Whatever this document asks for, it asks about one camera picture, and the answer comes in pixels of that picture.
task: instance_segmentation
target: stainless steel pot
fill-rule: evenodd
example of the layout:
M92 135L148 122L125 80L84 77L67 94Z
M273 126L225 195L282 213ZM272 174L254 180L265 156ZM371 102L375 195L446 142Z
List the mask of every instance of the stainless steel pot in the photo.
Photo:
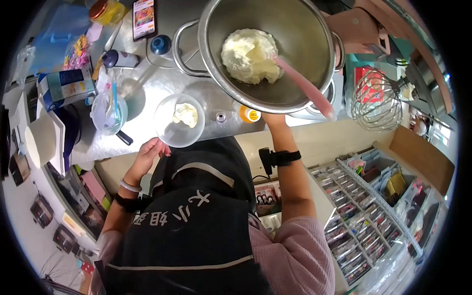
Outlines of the stainless steel pot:
M181 33L198 24L198 46L205 70L193 70L178 52ZM259 29L274 36L279 55L325 92L335 70L344 66L344 48L326 24L321 12L309 0L211 0L200 19L182 25L174 35L172 51L181 72L198 77L212 77L238 102L255 110L287 114L312 104L288 75L274 84L266 80L258 85L241 83L226 71L221 62L221 48L229 34L237 29ZM336 67L335 36L341 49Z

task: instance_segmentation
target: pink silicone spatula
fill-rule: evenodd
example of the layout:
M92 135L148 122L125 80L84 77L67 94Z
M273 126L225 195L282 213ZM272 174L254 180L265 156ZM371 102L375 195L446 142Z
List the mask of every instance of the pink silicone spatula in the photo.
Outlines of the pink silicone spatula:
M302 89L306 96L313 102L315 107L325 116L326 119L334 121L336 115L334 113L333 106L324 97L321 91L313 85L307 78L302 74L298 73L294 68L289 66L283 59L278 56L273 56L272 60L275 61L291 78L292 80Z

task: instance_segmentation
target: smartphone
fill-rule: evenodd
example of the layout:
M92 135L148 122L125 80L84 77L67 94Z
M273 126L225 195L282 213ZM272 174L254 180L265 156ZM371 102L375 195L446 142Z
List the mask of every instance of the smartphone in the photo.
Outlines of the smartphone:
M133 41L157 35L155 0L138 0L133 3Z

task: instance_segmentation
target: pink shirt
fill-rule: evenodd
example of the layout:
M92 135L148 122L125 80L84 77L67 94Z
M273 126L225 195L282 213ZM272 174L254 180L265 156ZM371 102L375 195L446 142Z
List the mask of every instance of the pink shirt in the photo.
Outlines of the pink shirt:
M323 225L313 217L285 221L272 239L249 216L254 260L275 294L334 294L334 265Z

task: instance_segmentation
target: clear plastic bowl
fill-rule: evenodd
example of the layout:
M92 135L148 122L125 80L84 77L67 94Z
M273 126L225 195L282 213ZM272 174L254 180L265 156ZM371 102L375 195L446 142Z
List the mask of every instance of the clear plastic bowl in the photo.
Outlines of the clear plastic bowl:
M174 123L172 120L176 104L190 103L197 109L197 125L190 128L182 121ZM195 143L203 133L205 127L205 113L200 103L190 95L178 93L163 99L157 106L154 114L154 127L157 136L168 146L183 148Z
M92 110L90 111L90 117L92 118L93 125L103 135L115 135L123 127L128 119L128 105L119 94L117 94L118 112L121 117L115 117L114 107L112 104L112 110L109 112L109 117L106 118L106 110L108 108L110 97L108 94L99 94L92 103Z

